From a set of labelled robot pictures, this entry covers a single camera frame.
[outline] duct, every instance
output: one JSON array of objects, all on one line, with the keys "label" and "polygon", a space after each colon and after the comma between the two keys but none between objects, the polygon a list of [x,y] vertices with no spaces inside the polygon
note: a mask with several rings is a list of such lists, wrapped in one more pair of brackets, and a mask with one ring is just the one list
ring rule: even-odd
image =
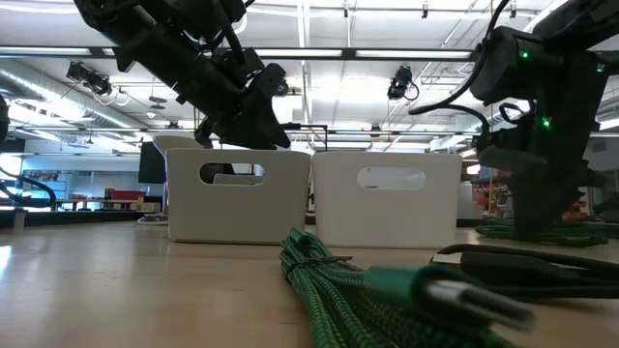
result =
[{"label": "duct", "polygon": [[92,115],[93,119],[103,118],[113,124],[113,127],[146,127],[141,122],[109,106],[95,103],[92,97],[71,90],[70,87],[13,59],[0,60],[0,88],[11,91],[15,86],[19,87],[18,95],[29,100],[45,102],[45,109],[63,117],[79,121],[82,117]]}]

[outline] metal frame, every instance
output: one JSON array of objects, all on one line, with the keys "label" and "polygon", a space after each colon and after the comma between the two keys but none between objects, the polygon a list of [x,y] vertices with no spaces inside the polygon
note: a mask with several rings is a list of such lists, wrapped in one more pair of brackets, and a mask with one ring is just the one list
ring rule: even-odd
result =
[{"label": "metal frame", "polygon": [[[288,134],[313,134],[313,129],[323,129],[325,132],[325,137],[328,135],[394,135],[394,136],[447,136],[447,135],[463,135],[463,136],[477,136],[481,135],[479,132],[474,131],[405,131],[405,130],[329,130],[329,127],[326,125],[300,125],[286,128],[286,125],[283,125],[284,130]],[[9,131],[88,131],[88,132],[105,132],[105,131],[116,131],[116,132],[159,132],[159,131],[170,131],[167,128],[130,128],[130,129],[111,129],[111,128],[88,128],[88,127],[38,127],[38,126],[9,126]],[[194,129],[174,129],[173,131],[194,131]],[[617,138],[619,137],[619,132],[603,132],[603,131],[592,131],[591,138]]]}]

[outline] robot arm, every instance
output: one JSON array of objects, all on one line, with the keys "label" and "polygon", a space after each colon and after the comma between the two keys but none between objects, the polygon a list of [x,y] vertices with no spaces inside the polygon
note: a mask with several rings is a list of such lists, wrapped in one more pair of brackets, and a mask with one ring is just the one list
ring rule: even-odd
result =
[{"label": "robot arm", "polygon": [[475,139],[480,164],[512,172],[517,238],[535,239],[582,195],[579,187],[601,183],[582,157],[619,60],[587,48],[617,33],[619,2],[571,0],[533,34],[499,27],[486,38],[472,94],[486,105],[506,98],[532,105],[514,128]]},{"label": "robot arm", "polygon": [[0,95],[0,145],[2,145],[4,139],[7,137],[9,123],[9,107],[2,95]]},{"label": "robot arm", "polygon": [[[231,23],[246,13],[241,0],[74,1],[84,21],[118,45],[119,71],[140,63],[178,93],[177,102],[207,116],[195,132],[198,142],[208,143],[213,132],[251,149],[290,146],[271,105],[285,71],[265,67],[239,44]],[[223,38],[231,49],[219,55]]]}]

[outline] red object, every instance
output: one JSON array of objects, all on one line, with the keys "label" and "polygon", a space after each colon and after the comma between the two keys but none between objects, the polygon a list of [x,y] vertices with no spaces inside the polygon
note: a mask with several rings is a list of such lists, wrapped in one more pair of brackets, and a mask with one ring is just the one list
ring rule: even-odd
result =
[{"label": "red object", "polygon": [[139,200],[146,195],[146,192],[142,191],[120,191],[111,190],[111,200]]}]

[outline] desk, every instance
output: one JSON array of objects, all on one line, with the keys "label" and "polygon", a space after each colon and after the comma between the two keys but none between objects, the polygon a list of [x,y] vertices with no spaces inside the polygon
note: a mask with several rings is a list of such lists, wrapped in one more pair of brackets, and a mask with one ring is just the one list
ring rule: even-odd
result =
[{"label": "desk", "polygon": [[88,203],[103,203],[103,206],[106,209],[109,209],[109,207],[106,207],[108,205],[114,205],[114,204],[120,204],[121,205],[121,209],[125,209],[128,210],[131,208],[132,203],[139,203],[140,201],[137,200],[119,200],[119,199],[97,199],[97,198],[75,198],[75,199],[57,199],[56,200],[56,204],[51,207],[51,211],[55,212],[58,210],[58,207],[60,207],[61,205],[65,204],[65,203],[73,203],[73,211],[76,212],[77,211],[77,204],[78,203],[82,203],[82,208],[86,209],[88,206]]},{"label": "desk", "polygon": [[[135,223],[28,228],[0,235],[3,347],[311,347],[305,310],[283,280],[277,246],[169,243]],[[454,243],[478,243],[456,232]],[[509,242],[494,245],[513,245]],[[619,262],[619,243],[529,248]],[[425,263],[431,250],[338,249],[362,267]],[[526,347],[619,346],[618,301],[534,305]]]}]

